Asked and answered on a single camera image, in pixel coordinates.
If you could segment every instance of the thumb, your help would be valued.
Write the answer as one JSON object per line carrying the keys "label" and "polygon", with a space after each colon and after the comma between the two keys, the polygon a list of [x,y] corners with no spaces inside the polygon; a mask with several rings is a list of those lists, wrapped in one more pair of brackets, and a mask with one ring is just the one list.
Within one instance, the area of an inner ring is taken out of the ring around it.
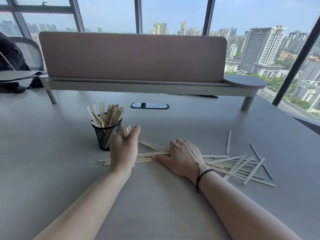
{"label": "thumb", "polygon": [[134,140],[134,141],[138,141],[138,136],[140,134],[140,126],[136,125],[135,127],[133,127],[133,129],[130,132],[130,135],[128,137],[128,140]]}
{"label": "thumb", "polygon": [[166,167],[169,167],[170,157],[165,157],[162,155],[153,155],[152,159],[157,162],[160,162],[161,164],[165,165]]}

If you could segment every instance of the mesh pencil cup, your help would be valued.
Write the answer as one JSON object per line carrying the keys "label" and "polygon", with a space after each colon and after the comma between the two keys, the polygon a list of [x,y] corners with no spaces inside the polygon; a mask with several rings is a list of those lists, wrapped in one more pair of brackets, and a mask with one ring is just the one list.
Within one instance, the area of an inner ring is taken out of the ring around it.
{"label": "mesh pencil cup", "polygon": [[117,124],[110,127],[106,127],[106,128],[95,127],[94,125],[91,124],[96,132],[99,147],[102,150],[110,151],[110,138],[115,133],[119,132],[122,129],[121,122],[122,122],[122,118]]}

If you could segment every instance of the desk surface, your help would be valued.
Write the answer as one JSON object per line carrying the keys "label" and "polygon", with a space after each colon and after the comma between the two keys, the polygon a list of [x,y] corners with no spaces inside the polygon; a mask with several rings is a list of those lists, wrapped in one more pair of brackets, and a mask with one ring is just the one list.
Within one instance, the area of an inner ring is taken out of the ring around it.
{"label": "desk surface", "polygon": [[[259,96],[248,112],[240,97],[218,99],[166,94],[45,91],[0,112],[0,239],[35,237],[66,210],[108,167],[98,147],[89,104],[119,103],[123,124],[141,125],[139,139],[167,146],[195,143],[202,154],[266,158],[276,188],[229,181],[304,240],[319,236],[320,136]],[[130,109],[133,102],[167,103],[168,110]],[[262,168],[258,173],[267,179]],[[137,163],[96,239],[230,239],[206,199],[184,178],[157,162]]]}

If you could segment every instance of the right hand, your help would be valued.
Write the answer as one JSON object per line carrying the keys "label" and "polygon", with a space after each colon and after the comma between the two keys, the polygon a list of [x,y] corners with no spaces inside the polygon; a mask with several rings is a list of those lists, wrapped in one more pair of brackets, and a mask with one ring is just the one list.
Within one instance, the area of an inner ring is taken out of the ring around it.
{"label": "right hand", "polygon": [[172,140],[169,143],[171,157],[154,155],[152,159],[167,166],[172,172],[182,177],[187,177],[196,184],[198,177],[198,166],[200,174],[210,169],[205,164],[198,147],[187,140]]}

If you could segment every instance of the office chair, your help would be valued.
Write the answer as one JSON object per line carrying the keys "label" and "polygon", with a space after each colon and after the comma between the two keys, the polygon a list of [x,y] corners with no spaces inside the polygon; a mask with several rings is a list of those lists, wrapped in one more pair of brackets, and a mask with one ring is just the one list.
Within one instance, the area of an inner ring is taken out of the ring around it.
{"label": "office chair", "polygon": [[9,37],[23,53],[26,64],[32,71],[44,71],[45,64],[39,45],[31,39],[24,37]]}

